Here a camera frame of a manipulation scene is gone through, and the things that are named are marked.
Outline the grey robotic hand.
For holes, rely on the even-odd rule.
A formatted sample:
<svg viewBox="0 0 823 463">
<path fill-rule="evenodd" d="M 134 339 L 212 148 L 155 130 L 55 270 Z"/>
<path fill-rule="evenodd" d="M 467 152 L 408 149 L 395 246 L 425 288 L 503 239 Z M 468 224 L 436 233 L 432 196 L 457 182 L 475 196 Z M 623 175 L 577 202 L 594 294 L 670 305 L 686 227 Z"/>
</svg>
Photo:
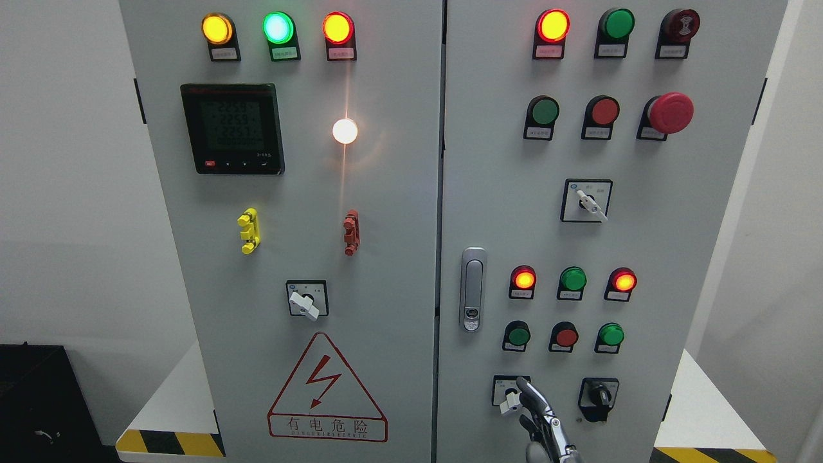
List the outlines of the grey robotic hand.
<svg viewBox="0 0 823 463">
<path fill-rule="evenodd" d="M 524 415 L 520 424 L 529 433 L 530 442 L 526 447 L 527 462 L 583 462 L 578 449 L 569 440 L 561 420 L 543 393 L 531 385 L 523 376 L 516 378 L 520 390 L 520 403 L 531 413 L 531 419 Z"/>
</svg>

